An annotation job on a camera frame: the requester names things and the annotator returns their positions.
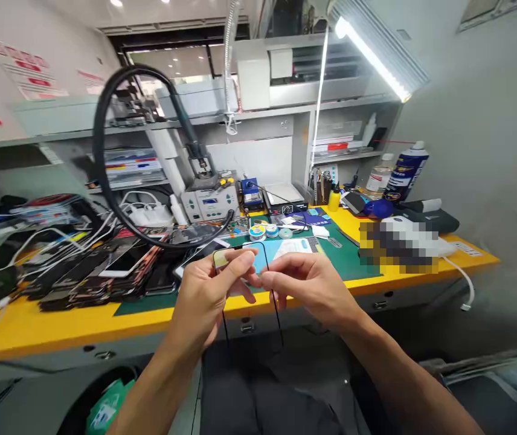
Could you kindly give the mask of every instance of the yellow workbench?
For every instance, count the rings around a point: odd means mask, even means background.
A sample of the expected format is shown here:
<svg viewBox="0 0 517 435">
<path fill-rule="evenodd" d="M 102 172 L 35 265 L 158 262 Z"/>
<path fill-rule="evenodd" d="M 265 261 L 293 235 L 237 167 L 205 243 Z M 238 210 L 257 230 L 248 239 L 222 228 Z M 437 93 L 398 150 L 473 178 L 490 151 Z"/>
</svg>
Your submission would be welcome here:
<svg viewBox="0 0 517 435">
<path fill-rule="evenodd" d="M 355 240 L 360 240 L 359 224 L 370 222 L 357 219 L 349 211 L 342 209 L 329 215 Z M 475 248 L 454 235 L 445 236 L 444 239 L 449 242 L 461 241 Z M 496 257 L 488 253 L 472 257 L 457 251 L 450 259 L 469 274 L 499 263 Z M 346 281 L 345 285 L 353 295 L 360 296 L 461 276 L 455 268 L 442 259 L 436 274 L 402 274 L 393 268 L 382 268 L 381 272 L 383 276 Z M 255 296 L 257 301 L 254 305 L 248 304 L 242 296 L 229 298 L 226 301 L 226 317 L 256 316 L 272 311 L 268 292 L 256 293 Z M 114 313 L 119 305 L 119 303 L 109 303 L 100 307 L 45 313 L 39 311 L 36 302 L 27 301 L 25 298 L 17 299 L 7 306 L 0 319 L 0 361 L 154 334 L 164 331 L 172 318 L 173 308 L 115 317 Z M 289 300 L 288 305 L 297 306 L 298 302 Z"/>
</svg>

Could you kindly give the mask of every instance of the fingernail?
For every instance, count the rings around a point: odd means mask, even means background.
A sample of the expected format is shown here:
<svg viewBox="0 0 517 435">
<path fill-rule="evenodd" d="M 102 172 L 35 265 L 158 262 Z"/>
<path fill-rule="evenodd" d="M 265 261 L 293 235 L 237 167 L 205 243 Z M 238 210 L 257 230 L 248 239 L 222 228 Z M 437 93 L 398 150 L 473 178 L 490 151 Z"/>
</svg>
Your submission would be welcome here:
<svg viewBox="0 0 517 435">
<path fill-rule="evenodd" d="M 250 267 L 254 263 L 254 254 L 250 251 L 247 251 L 240 256 L 240 259 L 245 266 Z"/>
</svg>

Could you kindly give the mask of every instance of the blue device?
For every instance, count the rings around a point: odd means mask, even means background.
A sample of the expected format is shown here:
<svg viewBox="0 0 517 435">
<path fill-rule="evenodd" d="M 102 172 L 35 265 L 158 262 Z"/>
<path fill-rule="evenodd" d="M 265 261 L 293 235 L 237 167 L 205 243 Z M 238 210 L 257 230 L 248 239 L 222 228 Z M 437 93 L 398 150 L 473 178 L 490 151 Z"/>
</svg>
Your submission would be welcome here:
<svg viewBox="0 0 517 435">
<path fill-rule="evenodd" d="M 246 178 L 240 182 L 242 186 L 242 203 L 249 211 L 259 211 L 264 208 L 263 193 L 259 189 L 256 178 Z"/>
</svg>

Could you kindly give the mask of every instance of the yellow bottle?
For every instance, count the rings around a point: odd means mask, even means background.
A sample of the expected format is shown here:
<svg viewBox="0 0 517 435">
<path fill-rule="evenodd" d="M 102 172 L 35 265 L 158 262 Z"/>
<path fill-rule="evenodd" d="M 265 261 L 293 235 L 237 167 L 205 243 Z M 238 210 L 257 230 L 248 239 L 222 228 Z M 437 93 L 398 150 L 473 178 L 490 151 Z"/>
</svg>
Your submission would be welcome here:
<svg viewBox="0 0 517 435">
<path fill-rule="evenodd" d="M 329 194 L 329 206 L 327 209 L 329 211 L 337 211 L 339 210 L 339 201 L 341 200 L 341 190 L 339 186 L 336 185 L 331 194 Z"/>
</svg>

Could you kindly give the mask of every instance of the forearm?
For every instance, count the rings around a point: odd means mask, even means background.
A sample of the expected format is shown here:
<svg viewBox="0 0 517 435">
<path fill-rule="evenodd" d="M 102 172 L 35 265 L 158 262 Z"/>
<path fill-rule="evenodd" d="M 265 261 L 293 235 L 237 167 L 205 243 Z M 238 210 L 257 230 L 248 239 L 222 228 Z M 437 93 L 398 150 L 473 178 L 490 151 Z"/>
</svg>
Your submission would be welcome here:
<svg viewBox="0 0 517 435">
<path fill-rule="evenodd" d="M 183 344 L 167 335 L 126 397 L 108 435 L 167 434 L 201 354 L 201 343 Z"/>
<path fill-rule="evenodd" d="M 341 335 L 406 429 L 483 435 L 460 403 L 367 314 Z"/>
</svg>

